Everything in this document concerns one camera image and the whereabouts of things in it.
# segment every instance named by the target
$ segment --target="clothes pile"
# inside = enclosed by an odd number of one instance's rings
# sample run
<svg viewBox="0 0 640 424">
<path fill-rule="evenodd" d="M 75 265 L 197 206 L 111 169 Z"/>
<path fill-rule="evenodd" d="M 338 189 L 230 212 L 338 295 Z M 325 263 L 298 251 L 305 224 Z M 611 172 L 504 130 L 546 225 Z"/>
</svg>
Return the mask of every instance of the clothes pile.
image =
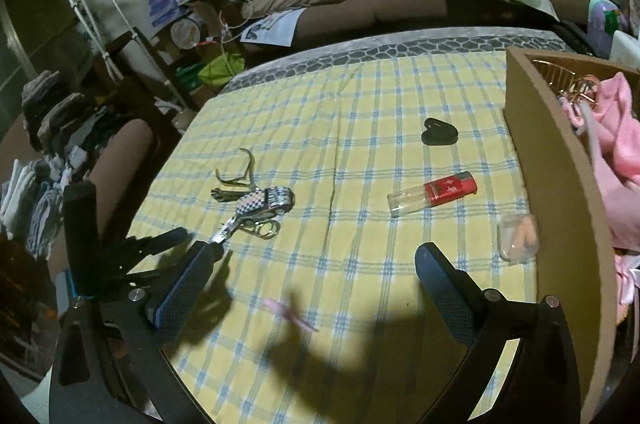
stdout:
<svg viewBox="0 0 640 424">
<path fill-rule="evenodd" d="M 588 136 L 593 173 L 616 249 L 621 322 L 640 288 L 640 122 L 632 115 L 631 88 L 622 72 L 597 83 L 595 101 L 593 111 L 584 102 L 579 114 L 565 101 L 562 109 L 577 133 Z"/>
<path fill-rule="evenodd" d="M 22 112 L 31 146 L 44 156 L 27 164 L 14 161 L 1 188 L 0 226 L 34 257 L 49 258 L 62 227 L 62 192 L 88 176 L 129 116 L 71 93 L 60 74 L 49 71 L 25 85 Z"/>
</svg>

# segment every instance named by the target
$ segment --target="lighter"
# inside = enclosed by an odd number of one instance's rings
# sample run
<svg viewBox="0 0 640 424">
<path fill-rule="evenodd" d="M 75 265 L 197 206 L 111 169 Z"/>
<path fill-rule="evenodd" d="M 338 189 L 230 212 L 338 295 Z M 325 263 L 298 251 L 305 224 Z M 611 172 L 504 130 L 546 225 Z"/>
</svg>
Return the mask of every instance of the lighter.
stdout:
<svg viewBox="0 0 640 424">
<path fill-rule="evenodd" d="M 463 171 L 444 179 L 427 182 L 422 186 L 395 191 L 387 195 L 386 199 L 389 202 L 391 216 L 395 218 L 477 192 L 476 181 L 468 171 Z"/>
</svg>

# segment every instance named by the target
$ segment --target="green plastic bag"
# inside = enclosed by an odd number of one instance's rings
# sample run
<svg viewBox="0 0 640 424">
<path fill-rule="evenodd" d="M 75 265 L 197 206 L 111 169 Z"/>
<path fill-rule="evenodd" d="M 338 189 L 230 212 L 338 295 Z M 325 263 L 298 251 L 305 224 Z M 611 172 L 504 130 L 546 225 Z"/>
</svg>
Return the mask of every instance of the green plastic bag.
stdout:
<svg viewBox="0 0 640 424">
<path fill-rule="evenodd" d="M 222 88 L 231 78 L 244 70 L 244 58 L 239 54 L 224 53 L 210 61 L 198 73 L 198 77 L 206 84 Z"/>
</svg>

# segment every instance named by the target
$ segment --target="cardboard box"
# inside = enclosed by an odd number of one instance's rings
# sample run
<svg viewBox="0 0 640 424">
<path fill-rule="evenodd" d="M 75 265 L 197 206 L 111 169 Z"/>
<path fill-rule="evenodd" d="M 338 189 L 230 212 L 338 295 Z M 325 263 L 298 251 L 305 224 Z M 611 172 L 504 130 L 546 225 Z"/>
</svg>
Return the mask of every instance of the cardboard box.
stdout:
<svg viewBox="0 0 640 424">
<path fill-rule="evenodd" d="M 594 415 L 609 373 L 616 333 L 616 271 L 609 226 L 591 164 L 532 59 L 600 80 L 625 73 L 633 91 L 640 75 L 612 62 L 558 52 L 507 49 L 504 117 L 538 221 L 538 298 L 561 301 L 580 378 L 582 421 Z"/>
</svg>

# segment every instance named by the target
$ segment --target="black heart-shaped object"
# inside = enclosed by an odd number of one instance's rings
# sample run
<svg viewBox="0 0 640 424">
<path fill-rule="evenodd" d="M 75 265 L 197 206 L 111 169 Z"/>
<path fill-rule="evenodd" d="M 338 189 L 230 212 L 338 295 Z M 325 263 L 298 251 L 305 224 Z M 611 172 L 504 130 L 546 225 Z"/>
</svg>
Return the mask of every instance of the black heart-shaped object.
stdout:
<svg viewBox="0 0 640 424">
<path fill-rule="evenodd" d="M 426 130 L 422 133 L 422 142 L 427 146 L 446 146 L 458 141 L 458 131 L 453 125 L 428 117 L 424 121 Z"/>
</svg>

